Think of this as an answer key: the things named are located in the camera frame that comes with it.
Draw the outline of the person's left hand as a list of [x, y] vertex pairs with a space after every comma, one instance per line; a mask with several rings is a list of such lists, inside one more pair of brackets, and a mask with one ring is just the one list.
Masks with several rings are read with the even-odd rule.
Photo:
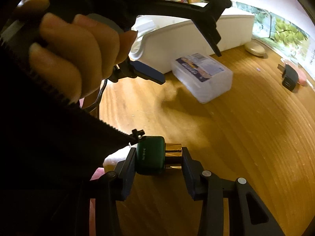
[[119, 34], [81, 14], [67, 23], [46, 13], [39, 32], [48, 47], [30, 46], [30, 66], [71, 103], [95, 92], [113, 67], [128, 57], [137, 37], [135, 31]]

